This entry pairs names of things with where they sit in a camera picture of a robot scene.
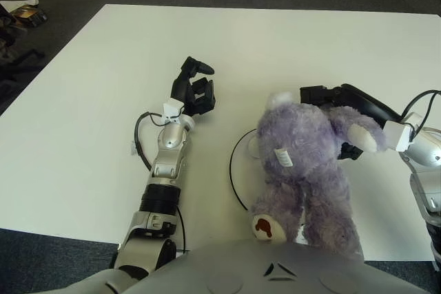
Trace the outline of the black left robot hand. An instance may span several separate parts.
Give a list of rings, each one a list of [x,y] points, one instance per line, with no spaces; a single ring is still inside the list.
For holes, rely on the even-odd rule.
[[[188,116],[210,112],[216,104],[213,80],[201,78],[190,82],[198,73],[213,75],[215,71],[211,66],[189,56],[172,85],[171,97],[183,103],[183,113]]]

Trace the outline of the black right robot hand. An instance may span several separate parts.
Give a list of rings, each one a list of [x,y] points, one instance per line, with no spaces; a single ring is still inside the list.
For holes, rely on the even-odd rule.
[[[387,150],[385,126],[401,119],[389,106],[347,83],[334,88],[302,87],[300,102],[316,106],[325,115],[336,137],[339,160],[356,160],[365,152]]]

